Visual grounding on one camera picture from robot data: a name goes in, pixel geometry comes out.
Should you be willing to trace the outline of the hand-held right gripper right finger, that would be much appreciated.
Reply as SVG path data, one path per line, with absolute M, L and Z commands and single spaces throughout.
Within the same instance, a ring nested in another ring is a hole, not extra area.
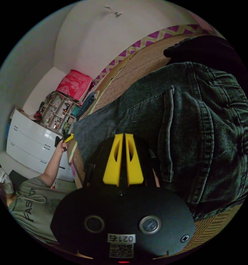
M 128 185 L 140 185 L 144 178 L 133 134 L 125 134 L 125 144 Z

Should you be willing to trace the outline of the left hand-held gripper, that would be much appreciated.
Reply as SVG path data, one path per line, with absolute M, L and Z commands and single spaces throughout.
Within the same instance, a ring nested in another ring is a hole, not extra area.
M 57 144 L 63 140 L 64 143 L 69 142 L 74 137 L 74 134 L 64 134 L 63 137 L 59 138 L 58 136 L 55 139 L 55 148 L 57 147 Z

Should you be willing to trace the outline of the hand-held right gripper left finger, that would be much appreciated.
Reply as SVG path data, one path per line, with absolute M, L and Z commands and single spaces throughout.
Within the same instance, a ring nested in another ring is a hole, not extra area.
M 123 139 L 124 134 L 116 134 L 109 146 L 109 156 L 103 176 L 104 184 L 119 185 L 120 183 Z

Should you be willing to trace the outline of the person's left hand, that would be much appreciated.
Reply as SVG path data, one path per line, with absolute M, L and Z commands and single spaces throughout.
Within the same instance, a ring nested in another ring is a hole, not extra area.
M 67 143 L 61 140 L 56 147 L 56 151 L 60 154 L 63 154 L 64 152 L 67 151 Z

